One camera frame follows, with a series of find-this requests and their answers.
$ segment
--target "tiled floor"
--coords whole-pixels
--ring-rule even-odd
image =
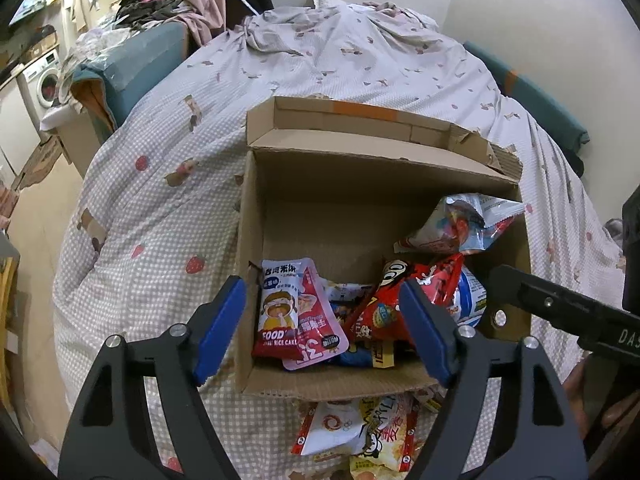
[[[54,352],[51,286],[81,184],[76,168],[61,156],[41,183],[21,192],[8,230],[20,252],[15,301],[22,339],[21,366],[14,372],[16,408],[28,440],[39,436],[58,449],[69,411]],[[33,425],[21,410],[21,400]]]

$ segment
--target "bed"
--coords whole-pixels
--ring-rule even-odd
[[[232,272],[245,113],[273,95],[434,116],[514,151],[524,165],[532,272],[620,306],[618,246],[560,149],[518,102],[500,95],[478,58],[418,12],[314,3],[269,10],[212,40],[146,94],[98,151],[53,291],[56,354],[70,406],[108,335],[138,340],[184,322]],[[564,379],[581,356],[575,338],[540,319],[532,333]],[[201,394],[242,478],[311,478],[337,465],[290,455],[296,404],[236,394],[233,374],[228,352]],[[498,389],[489,386],[468,466],[482,462]],[[147,396],[161,457],[169,460],[172,444],[151,380]],[[433,420],[421,420],[426,432]]]

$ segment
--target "silver bolt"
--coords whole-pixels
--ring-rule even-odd
[[[494,323],[499,328],[507,324],[507,315],[504,313],[503,310],[499,310],[494,314]]]
[[[169,334],[174,337],[181,337],[187,333],[187,326],[183,323],[176,323],[169,329]]]
[[[107,341],[104,342],[109,348],[116,348],[122,341],[122,338],[119,335],[110,335],[107,338]]]
[[[540,346],[540,341],[538,341],[532,335],[526,336],[526,338],[524,338],[522,340],[522,342],[524,343],[524,346],[526,346],[527,348],[530,348],[532,350],[535,350],[536,348],[538,348]]]
[[[469,325],[463,325],[458,327],[458,333],[462,337],[472,338],[476,335],[476,329]]]

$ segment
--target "pink snack pouch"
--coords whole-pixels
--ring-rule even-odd
[[[302,260],[296,338],[302,359],[283,359],[287,370],[321,363],[346,352],[349,340],[329,304],[318,271],[310,258]]]

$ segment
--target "blue and white package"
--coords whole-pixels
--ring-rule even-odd
[[[479,321],[485,308],[486,289],[466,266],[462,266],[458,286],[453,294],[453,304],[447,310],[453,320],[460,324],[475,317]]]

